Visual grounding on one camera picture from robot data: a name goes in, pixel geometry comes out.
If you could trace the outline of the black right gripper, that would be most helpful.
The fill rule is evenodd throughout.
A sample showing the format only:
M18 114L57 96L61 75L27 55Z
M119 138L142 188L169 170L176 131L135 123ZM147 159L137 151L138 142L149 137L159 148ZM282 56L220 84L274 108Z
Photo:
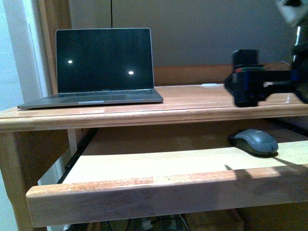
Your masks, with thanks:
M297 71L266 70L258 63L257 50L234 51L232 63L233 70L224 80L224 87L237 107L255 107L272 94L296 92Z

